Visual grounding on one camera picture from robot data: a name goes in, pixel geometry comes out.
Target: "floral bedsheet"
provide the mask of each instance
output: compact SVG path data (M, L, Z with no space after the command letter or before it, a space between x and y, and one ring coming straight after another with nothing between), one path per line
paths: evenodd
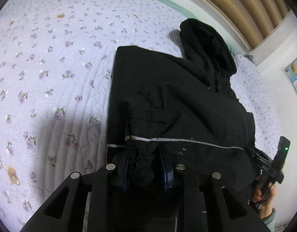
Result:
M5 4L0 12L0 218L11 232L20 231L70 173L91 173L104 165L117 47L137 45L182 57L178 29L185 19L156 0ZM245 75L237 76L234 90L242 104L253 113L267 107L260 101L254 107L242 96L248 91ZM267 134L257 135L261 143ZM264 144L263 150L272 150Z

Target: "jacket sleeve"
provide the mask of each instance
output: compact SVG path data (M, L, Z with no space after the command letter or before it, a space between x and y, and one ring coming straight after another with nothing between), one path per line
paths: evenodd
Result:
M275 214L276 214L276 210L275 210L275 208L273 208L272 214L270 214L270 216L262 219L263 222L265 223L265 225L269 228L269 230L271 232L274 232L274 226L275 226L274 218L275 218Z

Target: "white wall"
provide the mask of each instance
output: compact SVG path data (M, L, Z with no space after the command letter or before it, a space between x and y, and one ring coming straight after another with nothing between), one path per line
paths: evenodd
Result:
M224 38L225 42L231 44L238 54L244 55L248 50L231 27L221 19L212 8L201 0L170 0L193 13L197 19L212 26Z
M284 181L281 185L276 184L276 228L288 224L297 211L297 94L283 71L297 58L297 19L292 12L290 17L291 22L287 22L287 25L292 27L285 29L287 37L284 41L275 49L267 49L267 45L263 45L259 46L258 50L267 57L257 69L275 101L282 134L291 141L283 169ZM279 37L280 35L272 34L270 41Z
M282 43L286 41L293 29L297 26L296 16L292 11L283 21L257 46L250 54L254 56L256 66L268 58Z

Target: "finger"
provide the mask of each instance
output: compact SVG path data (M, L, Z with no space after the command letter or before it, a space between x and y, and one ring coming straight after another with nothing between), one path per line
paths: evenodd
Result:
M251 201L252 202L259 202L259 201L262 201L262 198L261 198L261 196L253 196L252 198L251 198Z
M261 190L260 190L259 188L257 188L257 189L255 190L255 192L254 192L254 195L255 195L255 196L261 196L261 195L262 195Z
M270 196L273 198L276 195L276 187L273 184L270 188Z

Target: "black jacket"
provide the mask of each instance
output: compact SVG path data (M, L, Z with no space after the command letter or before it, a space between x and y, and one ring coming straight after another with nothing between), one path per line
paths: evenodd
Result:
M182 22L185 59L135 46L119 47L109 104L109 144L125 136L206 142L129 140L129 175L137 185L155 178L155 151L163 146L177 162L203 175L219 172L238 191L256 171L244 149L254 147L255 124L230 88L234 60L222 37L195 19Z

